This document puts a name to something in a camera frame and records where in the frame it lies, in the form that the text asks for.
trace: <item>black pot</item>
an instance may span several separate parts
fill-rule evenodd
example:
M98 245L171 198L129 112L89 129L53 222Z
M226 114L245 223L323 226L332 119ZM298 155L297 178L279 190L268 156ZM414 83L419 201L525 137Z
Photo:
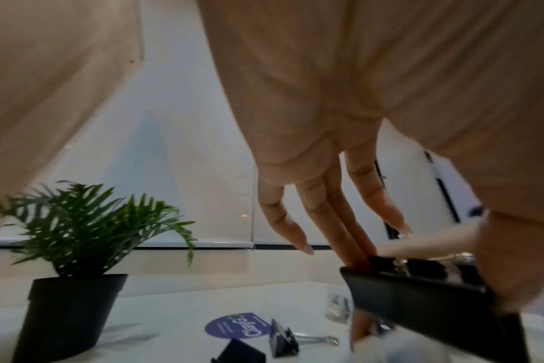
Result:
M33 281L13 363L54 362L94 347L126 280L105 274Z

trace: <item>white table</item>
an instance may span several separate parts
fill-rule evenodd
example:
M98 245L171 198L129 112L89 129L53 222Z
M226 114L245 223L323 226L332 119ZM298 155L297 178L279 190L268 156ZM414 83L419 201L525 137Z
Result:
M334 335L340 346L301 346L298 357L282 363L351 363L348 326L327 320L322 283L298 282L118 299L97 346L63 362L77 363L208 363L228 340L212 337L204 328L210 321L236 313L255 313L278 320L293 331ZM10 363L25 309L0 310L0 363ZM544 327L537 318L524 319L534 362L544 362ZM244 340L270 355L267 337ZM362 352L363 357L369 350ZM453 356L453 363L485 362Z

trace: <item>green plant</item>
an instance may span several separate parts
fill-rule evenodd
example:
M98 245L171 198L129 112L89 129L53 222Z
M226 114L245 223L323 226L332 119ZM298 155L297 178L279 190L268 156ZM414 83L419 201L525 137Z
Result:
M177 208L134 196L111 199L114 188L69 181L63 189L33 189L32 193L0 199L0 216L10 216L25 228L26 240L16 243L14 264L42 258L59 276L95 277L119 263L142 242L174 230L188 247L192 263L195 239Z

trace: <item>potted plant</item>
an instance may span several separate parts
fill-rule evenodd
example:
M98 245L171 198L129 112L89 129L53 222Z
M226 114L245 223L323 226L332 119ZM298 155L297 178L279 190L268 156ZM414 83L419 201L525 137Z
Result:
M33 189L0 200L0 216L25 228L14 264L42 258L59 277L33 281L14 363L54 362L98 341L126 274L105 274L142 242L179 233L192 262L192 234L178 209L147 199L112 199L114 188L62 181L66 187Z

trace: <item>sticker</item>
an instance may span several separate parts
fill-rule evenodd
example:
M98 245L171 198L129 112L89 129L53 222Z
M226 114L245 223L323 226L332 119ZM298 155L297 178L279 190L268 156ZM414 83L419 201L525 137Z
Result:
M216 338L248 339L269 335L271 327L254 313L242 313L215 319L204 330Z

